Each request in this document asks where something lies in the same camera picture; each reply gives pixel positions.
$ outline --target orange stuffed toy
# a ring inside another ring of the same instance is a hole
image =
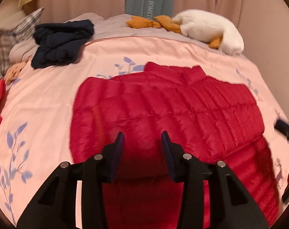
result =
[[[155,27],[155,28],[165,28],[168,31],[181,34],[180,26],[172,21],[172,19],[167,15],[159,15],[154,17],[157,22],[143,18],[140,16],[132,16],[130,21],[127,21],[126,24],[131,28],[146,28],[146,27]],[[222,37],[217,37],[209,43],[209,47],[213,49],[218,49],[222,42]]]

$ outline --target pillow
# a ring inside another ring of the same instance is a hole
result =
[[[37,44],[33,37],[16,44],[9,54],[10,63],[15,64],[22,62],[24,54],[29,52],[36,46]]]
[[[8,68],[12,65],[9,61],[11,49],[19,42],[32,36],[35,26],[39,24],[41,13],[40,8],[21,21],[11,29],[0,29],[0,76],[4,77]]]

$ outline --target metal rivet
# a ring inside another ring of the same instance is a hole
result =
[[[189,159],[192,158],[192,155],[189,154],[189,153],[185,153],[185,154],[183,155],[183,158],[186,159],[186,160],[189,160]]]
[[[96,154],[94,157],[94,160],[101,160],[103,158],[102,154]]]
[[[63,169],[67,168],[68,166],[69,166],[68,162],[61,162],[61,164],[60,164],[60,167]]]
[[[218,166],[223,168],[226,166],[226,163],[224,161],[218,161]]]

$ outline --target pink duvet cover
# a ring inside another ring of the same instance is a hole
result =
[[[278,190],[282,195],[289,170],[289,144],[274,132],[273,123],[278,115],[285,115],[253,63],[210,52],[190,42],[119,37],[88,44],[77,64],[33,70],[28,62],[9,90],[0,124],[0,208],[13,223],[58,164],[73,162],[69,131],[72,106],[81,83],[91,76],[109,79],[139,72],[149,61],[159,65],[200,65],[209,76],[246,84],[263,117],[264,136],[271,149],[275,174],[280,173]],[[81,227],[79,191],[76,210],[77,226]]]

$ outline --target orange fabric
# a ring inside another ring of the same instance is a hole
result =
[[[153,20],[149,20],[147,18],[143,18],[140,16],[132,16],[132,19],[130,21],[127,21],[126,24],[129,27],[136,28],[136,29],[145,28],[145,27],[161,28],[158,22],[155,22]]]
[[[214,48],[214,49],[218,49],[220,44],[222,42],[222,37],[217,37],[215,39],[213,39],[210,43],[209,43],[209,47],[210,48]]]
[[[171,19],[171,17],[167,16],[167,15],[159,15],[154,17],[159,23],[160,25],[162,25],[162,27],[164,27],[166,30],[168,31],[172,31],[175,33],[180,33],[180,26],[176,23],[174,23]]]
[[[12,65],[8,70],[4,77],[5,84],[8,85],[12,83],[19,75],[21,70],[25,67],[26,62],[16,63]]]

